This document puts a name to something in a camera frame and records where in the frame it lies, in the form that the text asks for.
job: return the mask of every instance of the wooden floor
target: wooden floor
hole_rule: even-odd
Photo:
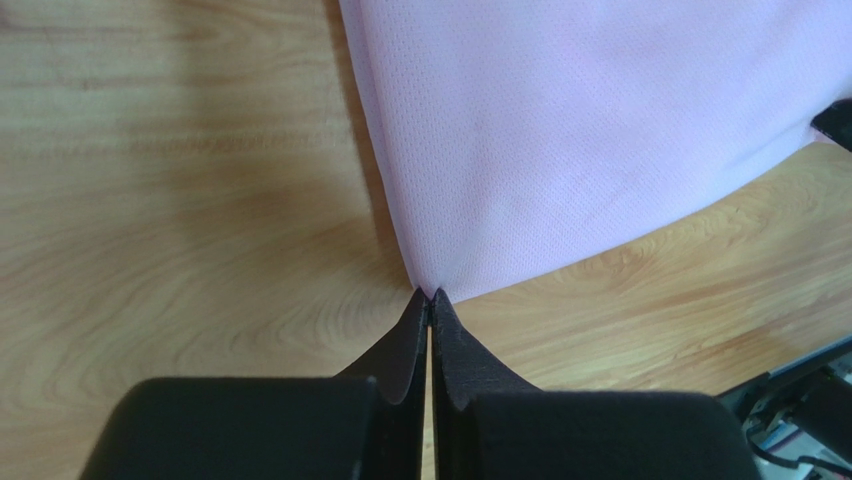
[[[328,375],[395,322],[412,289],[336,2],[0,0],[0,478],[74,478],[140,380]],[[833,146],[458,306],[539,386],[708,393],[850,311]]]

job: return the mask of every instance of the pink fabric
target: pink fabric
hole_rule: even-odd
[[[463,300],[667,225],[852,96],[849,0],[341,0],[412,283]]]

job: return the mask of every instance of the cable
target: cable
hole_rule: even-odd
[[[805,463],[805,464],[808,464],[808,465],[813,465],[815,467],[822,468],[824,470],[828,470],[829,472],[832,472],[832,473],[837,473],[839,475],[843,475],[844,477],[852,477],[852,470],[850,470],[850,469],[848,469],[848,468],[846,468],[842,465],[838,465],[836,463],[827,462],[825,460],[821,460],[821,459],[815,458],[815,457],[810,457],[810,456],[807,456],[807,455],[801,456],[801,457],[797,458],[796,460],[790,460],[789,458],[776,457],[775,455],[772,455],[771,453],[767,452],[766,450],[763,450],[762,448],[760,448],[752,440],[749,440],[748,443],[749,443],[749,446],[751,446],[751,451],[754,452],[755,455],[757,455],[758,457],[762,458],[763,460],[766,460],[767,462],[769,462],[773,465],[778,465],[779,467],[784,467],[784,468],[789,468],[791,470],[796,470],[796,469],[799,468],[799,465]]]
[[[786,447],[787,445],[791,444],[792,442],[794,442],[797,438],[799,438],[801,436],[802,436],[802,431],[799,430],[799,429],[796,429],[796,431],[794,431],[790,435],[787,435],[786,437],[782,438],[780,441],[772,444],[772,446],[767,448],[766,451],[769,452],[769,453],[775,453],[775,452],[781,450],[782,448]]]

